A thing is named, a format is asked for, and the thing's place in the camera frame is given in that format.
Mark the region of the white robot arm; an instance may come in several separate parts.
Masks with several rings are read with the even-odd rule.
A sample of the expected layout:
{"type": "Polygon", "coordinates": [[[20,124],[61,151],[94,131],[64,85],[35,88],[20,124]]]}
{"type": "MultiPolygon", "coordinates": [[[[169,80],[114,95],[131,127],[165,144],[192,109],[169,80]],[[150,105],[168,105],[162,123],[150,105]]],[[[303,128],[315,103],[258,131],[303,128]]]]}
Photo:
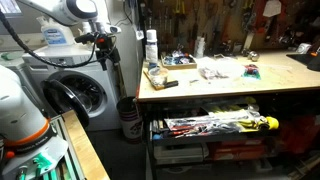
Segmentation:
{"type": "MultiPolygon", "coordinates": [[[[65,26],[93,22],[94,0],[19,0],[65,26]]],[[[4,142],[1,180],[32,180],[58,165],[68,151],[50,120],[43,116],[22,90],[20,79],[4,67],[0,88],[0,134],[4,142]]]]}

